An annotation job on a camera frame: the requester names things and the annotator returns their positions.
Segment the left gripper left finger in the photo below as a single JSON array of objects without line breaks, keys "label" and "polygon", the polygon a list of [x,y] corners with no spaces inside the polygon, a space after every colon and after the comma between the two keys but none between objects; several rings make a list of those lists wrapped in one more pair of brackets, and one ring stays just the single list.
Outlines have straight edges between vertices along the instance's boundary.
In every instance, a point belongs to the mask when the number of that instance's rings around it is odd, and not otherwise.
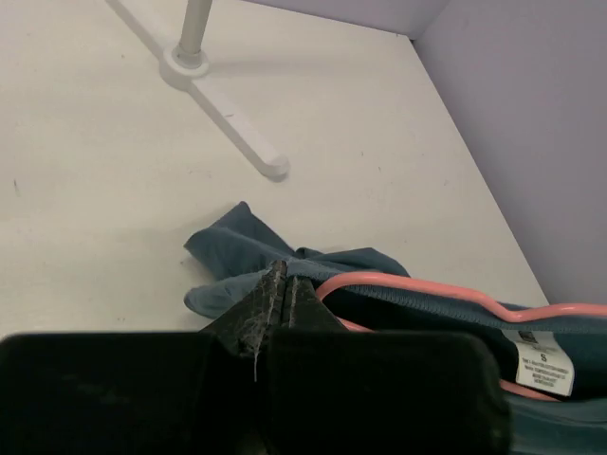
[{"label": "left gripper left finger", "polygon": [[23,333],[1,342],[5,454],[278,454],[263,374],[262,312],[285,292],[277,262],[225,318],[196,332]]}]

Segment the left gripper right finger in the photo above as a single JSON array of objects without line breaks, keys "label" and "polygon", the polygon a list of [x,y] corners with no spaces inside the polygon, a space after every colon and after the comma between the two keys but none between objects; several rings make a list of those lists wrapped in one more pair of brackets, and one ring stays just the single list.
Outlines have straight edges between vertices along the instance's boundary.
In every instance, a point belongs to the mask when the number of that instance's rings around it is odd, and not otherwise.
[{"label": "left gripper right finger", "polygon": [[462,332],[353,332],[292,288],[255,288],[255,426],[271,454],[506,454],[511,412],[487,346]]}]

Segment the blue t shirt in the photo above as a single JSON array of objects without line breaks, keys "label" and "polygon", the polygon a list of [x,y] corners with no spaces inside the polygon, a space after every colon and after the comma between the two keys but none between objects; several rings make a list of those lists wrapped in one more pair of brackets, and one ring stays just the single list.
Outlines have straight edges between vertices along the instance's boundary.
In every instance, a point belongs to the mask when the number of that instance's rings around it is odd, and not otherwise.
[{"label": "blue t shirt", "polygon": [[[410,278],[395,260],[372,248],[324,254],[293,249],[240,203],[211,226],[196,232],[186,250],[214,276],[214,283],[190,290],[186,306],[209,319],[222,316],[275,263],[288,277],[317,286],[349,272],[370,271]],[[371,329],[429,328],[395,304],[340,288],[323,300],[338,317]],[[602,454],[606,450],[606,392],[590,398],[540,401],[509,393],[517,454]]]}]

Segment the pink wire hanger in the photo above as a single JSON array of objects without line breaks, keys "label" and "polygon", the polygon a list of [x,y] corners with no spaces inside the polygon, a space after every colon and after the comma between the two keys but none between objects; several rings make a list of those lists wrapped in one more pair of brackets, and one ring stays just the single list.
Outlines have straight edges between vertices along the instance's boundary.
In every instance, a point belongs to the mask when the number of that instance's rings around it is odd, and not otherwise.
[{"label": "pink wire hanger", "polygon": [[316,295],[324,300],[340,288],[393,303],[429,328],[477,335],[497,356],[503,391],[515,396],[558,402],[606,392],[603,305],[524,308],[464,287],[370,271],[336,275]]}]

